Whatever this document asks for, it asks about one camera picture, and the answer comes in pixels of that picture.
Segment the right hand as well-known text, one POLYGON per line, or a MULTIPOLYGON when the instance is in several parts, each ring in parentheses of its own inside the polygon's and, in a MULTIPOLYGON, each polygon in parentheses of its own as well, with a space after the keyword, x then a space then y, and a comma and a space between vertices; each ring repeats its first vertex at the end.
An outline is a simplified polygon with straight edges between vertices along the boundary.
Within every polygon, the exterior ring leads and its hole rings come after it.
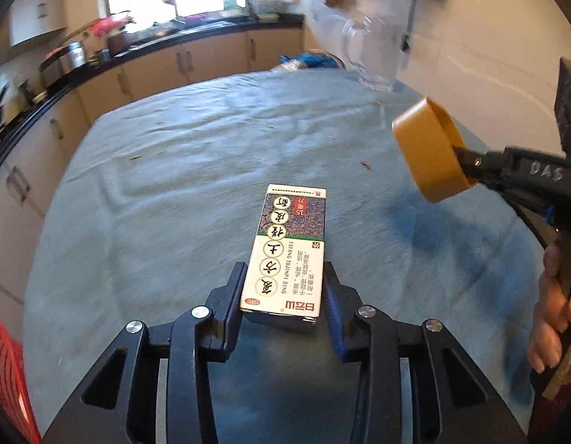
POLYGON ((561 263, 561 249, 557 243, 551 243, 544 253, 538 302, 528 337, 528 363, 538 374, 559 365, 563 354, 560 336, 571 325, 571 298, 565 297, 559 278, 561 263))

